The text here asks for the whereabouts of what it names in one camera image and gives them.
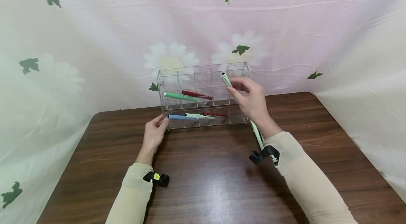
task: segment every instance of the left hand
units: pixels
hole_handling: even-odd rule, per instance
[[[169,119],[164,118],[163,115],[155,117],[145,124],[144,141],[142,142],[142,148],[145,150],[156,152],[158,146],[161,144],[164,138],[164,133],[168,127]]]
[[[136,163],[152,165],[153,156],[164,138],[168,125],[169,119],[164,118],[164,115],[159,115],[145,124],[144,140]]]

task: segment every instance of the hand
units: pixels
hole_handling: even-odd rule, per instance
[[[269,117],[262,86],[248,78],[234,78],[230,79],[230,82],[233,87],[227,87],[227,91],[235,98],[246,116],[254,123]],[[238,90],[245,91],[248,96],[241,95]]]
[[[163,115],[159,115],[145,124],[144,140],[136,163],[152,165],[153,155],[164,138],[168,124],[169,119],[164,118]]]
[[[282,132],[281,128],[268,114],[262,86],[248,78],[234,78],[230,79],[230,82],[233,87],[227,87],[227,91],[238,102],[241,111],[257,125],[264,138]],[[238,90],[245,91],[248,96],[241,95]]]

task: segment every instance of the blue pen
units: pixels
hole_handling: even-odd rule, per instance
[[[168,115],[167,117],[169,120],[193,120],[193,121],[198,120],[196,118],[185,117],[184,115]]]

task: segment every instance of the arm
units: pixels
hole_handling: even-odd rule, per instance
[[[144,141],[135,163],[129,167],[106,224],[142,224],[152,183],[142,178],[152,169],[153,156],[162,142],[169,120],[159,115],[146,123]]]
[[[265,96],[260,85],[247,78],[231,79],[227,90],[234,96],[241,110],[257,125],[266,140],[280,153],[277,169],[310,223],[357,223],[342,197],[323,171],[304,152],[302,146],[288,132],[284,132],[267,112]],[[248,96],[241,95],[243,90]]]

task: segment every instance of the brown wood surface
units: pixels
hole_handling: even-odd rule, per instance
[[[359,223],[406,223],[406,205],[334,118],[310,93],[267,96],[270,115],[323,170]],[[141,147],[144,124],[159,107],[96,114],[38,224],[101,224]],[[307,223],[249,125],[171,130],[155,170],[171,177],[155,187],[145,223]]]

